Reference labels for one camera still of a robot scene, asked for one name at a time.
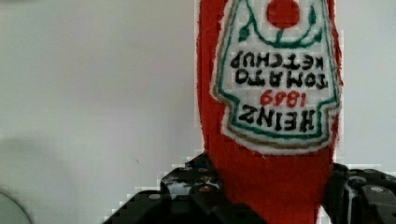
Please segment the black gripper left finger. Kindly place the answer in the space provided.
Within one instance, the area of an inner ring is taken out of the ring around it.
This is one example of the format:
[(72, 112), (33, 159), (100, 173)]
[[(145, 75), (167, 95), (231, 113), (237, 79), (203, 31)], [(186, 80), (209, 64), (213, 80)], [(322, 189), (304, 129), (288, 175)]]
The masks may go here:
[(161, 179), (158, 190), (134, 195), (103, 224), (267, 224), (244, 203), (225, 195), (219, 174), (203, 153)]

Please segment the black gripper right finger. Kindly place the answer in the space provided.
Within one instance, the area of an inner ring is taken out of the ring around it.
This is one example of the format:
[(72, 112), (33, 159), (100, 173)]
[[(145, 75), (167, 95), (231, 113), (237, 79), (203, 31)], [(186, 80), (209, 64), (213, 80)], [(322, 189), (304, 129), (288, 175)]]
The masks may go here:
[(335, 163), (322, 206), (332, 224), (396, 224), (395, 176)]

